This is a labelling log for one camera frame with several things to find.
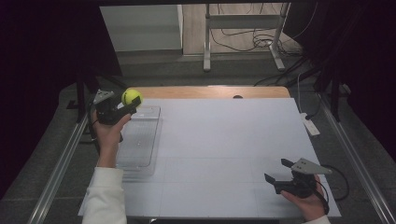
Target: tennis ball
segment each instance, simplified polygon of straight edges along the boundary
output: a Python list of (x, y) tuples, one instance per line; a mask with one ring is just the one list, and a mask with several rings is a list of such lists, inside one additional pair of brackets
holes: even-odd
[(136, 106), (139, 106), (141, 103), (143, 103), (143, 97), (139, 91), (128, 88), (122, 94), (121, 101), (123, 105), (136, 104)]

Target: transparent plastic box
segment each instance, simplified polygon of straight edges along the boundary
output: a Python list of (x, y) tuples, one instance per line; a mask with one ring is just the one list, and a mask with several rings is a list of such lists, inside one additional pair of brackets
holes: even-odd
[(153, 175), (161, 133), (161, 108), (140, 106), (122, 129), (117, 168), (124, 179)]

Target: person's hand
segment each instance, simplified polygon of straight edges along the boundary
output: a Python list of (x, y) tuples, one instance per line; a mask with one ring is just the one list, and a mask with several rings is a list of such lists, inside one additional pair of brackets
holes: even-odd
[(116, 167), (117, 150), (123, 126), (131, 120), (131, 114), (125, 115), (115, 125), (105, 125), (97, 120), (96, 111), (92, 114), (93, 129), (96, 131), (97, 141), (100, 147), (100, 155), (97, 166)]
[[(315, 179), (317, 182), (320, 181), (319, 177), (315, 175)], [(321, 188), (321, 185), (317, 183), (317, 191), (323, 195), (323, 190)], [(303, 213), (303, 217), (306, 221), (312, 221), (315, 219), (318, 219), (320, 217), (323, 217), (325, 215), (323, 204), (321, 200), (315, 195), (312, 194), (311, 196), (301, 199), (299, 197), (296, 197), (285, 190), (282, 190), (280, 192), (283, 197), (285, 197), (287, 200), (291, 201), (292, 203), (295, 203), (297, 207), (301, 210)]]

